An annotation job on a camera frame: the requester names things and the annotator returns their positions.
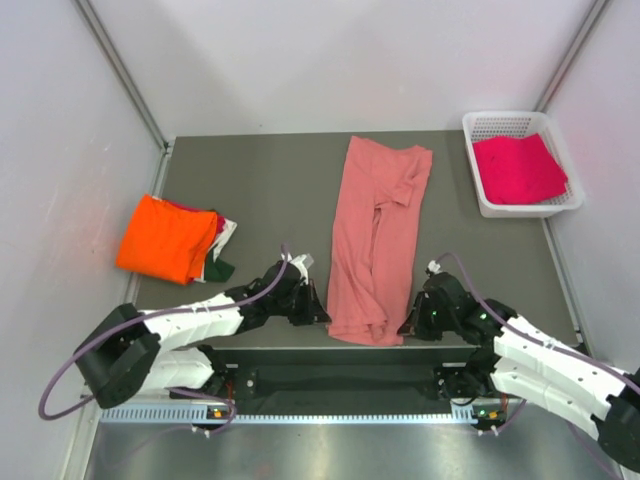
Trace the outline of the green t shirt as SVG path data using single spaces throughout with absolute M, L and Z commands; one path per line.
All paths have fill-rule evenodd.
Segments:
M 207 258 L 204 264 L 203 280 L 205 283 L 224 283 L 231 278 L 234 272 L 235 267 L 221 258 L 216 260 Z

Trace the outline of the white t shirt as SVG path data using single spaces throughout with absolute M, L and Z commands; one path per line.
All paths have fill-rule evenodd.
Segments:
M 211 246 L 212 257 L 214 260 L 220 256 L 222 250 L 228 244 L 238 226 L 236 222 L 226 217 L 219 217 L 219 220 L 223 220 L 222 230 L 216 234 Z

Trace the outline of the salmon pink t shirt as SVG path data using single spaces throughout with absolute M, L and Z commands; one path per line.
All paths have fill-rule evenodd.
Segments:
M 431 151 L 351 138 L 332 229 L 331 337 L 396 346 L 406 320 Z

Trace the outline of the orange t shirt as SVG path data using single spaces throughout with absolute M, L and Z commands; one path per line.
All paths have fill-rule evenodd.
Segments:
M 200 276 L 206 254 L 224 225 L 215 211 L 183 208 L 146 194 L 131 216 L 115 265 L 187 285 Z

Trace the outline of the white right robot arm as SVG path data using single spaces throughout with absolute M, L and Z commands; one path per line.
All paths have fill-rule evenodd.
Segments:
M 399 334 L 474 346 L 462 367 L 439 367 L 449 399 L 516 396 L 581 429 L 613 461 L 639 469 L 639 375 L 602 364 L 545 334 L 514 309 L 480 300 L 447 272 L 430 272 Z

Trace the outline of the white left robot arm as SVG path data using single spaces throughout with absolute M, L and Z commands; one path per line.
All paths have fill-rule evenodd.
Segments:
M 121 304 L 77 348 L 75 364 L 103 409 L 171 388 L 216 396 L 227 374 L 205 340 L 261 328 L 272 317 L 294 326 L 328 322 L 309 278 L 312 264 L 308 254 L 280 260 L 247 285 L 172 309 Z

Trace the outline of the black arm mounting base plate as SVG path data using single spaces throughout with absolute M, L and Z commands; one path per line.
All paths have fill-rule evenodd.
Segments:
M 226 369 L 216 393 L 245 415 L 444 413 L 502 405 L 504 397 L 465 367 L 472 347 L 211 348 Z

